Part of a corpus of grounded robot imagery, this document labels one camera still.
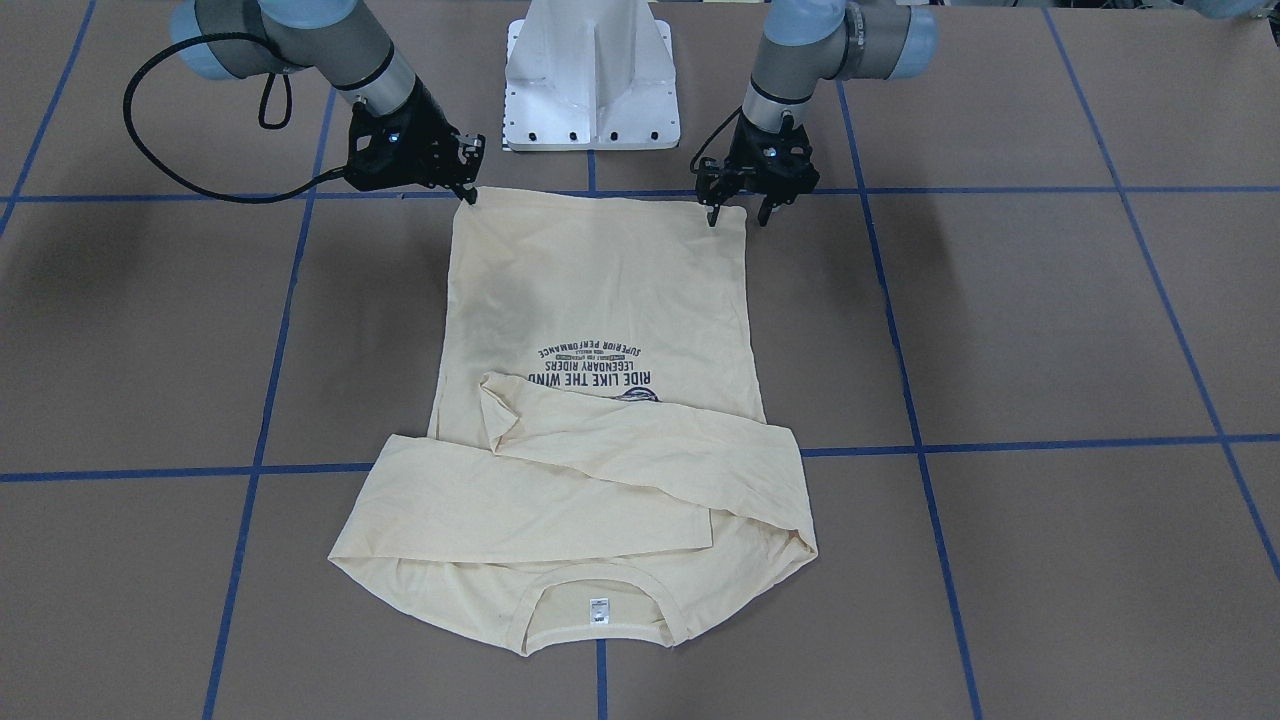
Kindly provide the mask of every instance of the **white metal base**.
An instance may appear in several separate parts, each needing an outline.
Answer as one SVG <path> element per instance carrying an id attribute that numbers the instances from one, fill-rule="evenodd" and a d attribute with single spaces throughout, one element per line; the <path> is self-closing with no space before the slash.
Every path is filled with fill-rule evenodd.
<path id="1" fill-rule="evenodd" d="M 503 149 L 680 142 L 671 26 L 644 0 L 534 0 L 507 32 Z"/>

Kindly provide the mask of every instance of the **printed graphic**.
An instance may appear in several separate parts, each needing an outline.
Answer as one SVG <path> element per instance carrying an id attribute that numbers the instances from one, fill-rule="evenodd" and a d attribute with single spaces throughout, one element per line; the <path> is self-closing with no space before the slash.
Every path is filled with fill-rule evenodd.
<path id="1" fill-rule="evenodd" d="M 658 400 L 658 393 L 646 387 L 634 387 L 622 395 L 614 395 L 613 400 L 626 400 L 627 402 L 662 402 Z"/>
<path id="2" fill-rule="evenodd" d="M 622 342 L 580 340 L 538 351 L 541 368 L 529 373 L 529 382 L 561 388 L 630 388 L 614 400 L 658 401 L 649 389 L 653 373 L 640 366 L 640 348 Z"/>

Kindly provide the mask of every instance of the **blue joint cover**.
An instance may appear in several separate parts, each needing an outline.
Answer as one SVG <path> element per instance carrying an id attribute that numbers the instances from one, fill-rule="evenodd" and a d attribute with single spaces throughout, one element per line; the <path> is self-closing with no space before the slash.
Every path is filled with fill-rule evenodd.
<path id="1" fill-rule="evenodd" d="M 320 29 L 338 24 L 358 0 L 257 0 L 262 13 L 284 27 Z"/>
<path id="2" fill-rule="evenodd" d="M 818 42 L 845 22 L 845 0 L 773 0 L 764 37 L 778 45 Z"/>
<path id="3" fill-rule="evenodd" d="M 200 23 L 196 22 L 196 0 L 186 0 L 169 15 L 169 37 L 173 42 L 182 42 L 200 35 L 205 33 L 200 29 Z M 207 42 L 188 47 L 178 55 L 182 56 L 182 61 L 187 63 L 188 68 L 205 79 L 236 79 L 236 76 L 227 72 L 227 68 L 218 61 Z"/>
<path id="4" fill-rule="evenodd" d="M 933 19 L 933 13 L 925 8 L 911 6 L 911 22 L 906 26 L 906 42 L 902 44 L 902 54 L 897 56 L 897 64 L 888 79 L 915 77 L 929 67 L 933 54 L 938 49 L 938 24 Z"/>

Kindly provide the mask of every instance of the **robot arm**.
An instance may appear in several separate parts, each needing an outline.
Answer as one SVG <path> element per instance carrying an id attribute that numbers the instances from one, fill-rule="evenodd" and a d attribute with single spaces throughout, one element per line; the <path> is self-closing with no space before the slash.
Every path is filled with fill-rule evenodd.
<path id="1" fill-rule="evenodd" d="M 484 136 L 463 136 L 388 37 L 364 0 L 186 0 L 170 20 L 174 42 L 242 32 L 182 58 L 209 79 L 316 67 L 352 104 L 343 177 L 357 190 L 420 183 L 475 202 Z"/>
<path id="2" fill-rule="evenodd" d="M 781 205 L 818 184 L 805 110 L 819 79 L 902 78 L 928 67 L 937 27 L 924 8 L 776 0 L 751 70 L 723 167 L 695 158 L 698 201 L 714 225 L 719 206 L 742 190 L 764 195 L 765 225 Z"/>

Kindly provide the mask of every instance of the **black cable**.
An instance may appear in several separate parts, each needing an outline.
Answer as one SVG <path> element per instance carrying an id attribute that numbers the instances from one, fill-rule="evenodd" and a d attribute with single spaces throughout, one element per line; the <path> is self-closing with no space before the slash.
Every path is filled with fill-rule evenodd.
<path id="1" fill-rule="evenodd" d="M 266 122 L 266 104 L 271 99 L 271 86 L 275 85 L 275 73 L 268 73 L 266 85 L 262 86 L 262 99 L 257 102 L 257 127 L 262 129 L 280 129 L 289 124 L 293 117 L 293 86 L 289 85 L 288 74 L 280 77 L 284 78 L 284 119 L 278 123 Z"/>
<path id="2" fill-rule="evenodd" d="M 716 140 L 716 136 L 718 136 L 719 133 L 724 132 L 724 128 L 728 127 L 728 124 L 733 122 L 733 118 L 736 118 L 736 117 L 739 117 L 741 114 L 742 114 L 742 106 L 739 105 L 737 110 L 733 110 L 732 113 L 730 113 L 728 117 L 724 118 L 724 122 L 721 123 L 721 127 L 716 128 L 716 132 L 713 132 L 712 136 L 707 138 L 707 142 L 704 142 L 703 146 L 698 149 L 698 152 L 694 154 L 694 159 L 689 161 L 689 172 L 690 173 L 694 173 L 695 176 L 698 174 L 698 160 L 701 160 L 703 152 L 705 152 L 707 149 L 710 147 L 712 141 Z"/>
<path id="3" fill-rule="evenodd" d="M 152 165 L 160 168 L 160 172 L 169 176 L 169 178 L 177 182 L 178 184 L 186 187 L 187 190 L 191 190 L 192 192 L 198 192 L 200 195 L 204 195 L 206 197 L 212 197 L 214 200 L 224 200 L 227 202 L 242 202 L 244 205 L 265 205 L 269 202 L 279 202 L 282 200 L 297 197 L 298 195 L 302 195 L 303 192 L 311 190 L 312 187 L 323 182 L 343 177 L 347 172 L 346 167 L 334 168 L 332 170 L 320 173 L 319 176 L 307 181 L 305 184 L 298 186 L 288 192 L 283 192 L 280 195 L 270 195 L 266 197 L 242 197 L 239 195 L 227 195 L 223 192 L 215 192 L 212 190 L 200 187 L 198 184 L 173 172 L 172 169 L 169 169 L 168 165 L 160 161 L 160 158 L 156 158 L 155 152 L 152 152 L 151 149 L 147 147 L 145 142 L 142 142 L 142 138 L 138 137 L 137 128 L 133 127 L 133 95 L 134 92 L 137 92 L 138 85 L 142 83 L 142 78 L 145 78 L 147 73 L 154 70 L 156 65 L 177 55 L 178 53 L 182 53 L 188 47 L 195 47 L 196 45 L 205 45 L 209 42 L 219 42 L 223 40 L 246 40 L 248 42 L 255 42 L 257 45 L 261 45 L 262 47 L 266 47 L 268 51 L 270 51 L 273 55 L 276 55 L 275 49 L 273 49 L 265 40 L 255 35 L 250 35 L 247 32 L 215 32 L 211 35 L 200 35 L 188 40 L 183 40 L 182 42 L 175 42 L 169 47 L 165 47 L 164 50 L 156 53 L 155 55 L 151 56 L 150 60 L 147 60 L 146 63 L 142 64 L 141 68 L 138 68 L 138 72 L 133 73 L 133 77 L 129 79 L 128 87 L 124 88 L 124 129 L 128 131 L 129 140 L 133 141 L 133 145 L 136 145 L 138 150 L 142 151 L 142 154 L 147 158 L 147 160 L 151 160 Z M 288 87 L 288 79 L 285 79 L 285 87 Z"/>

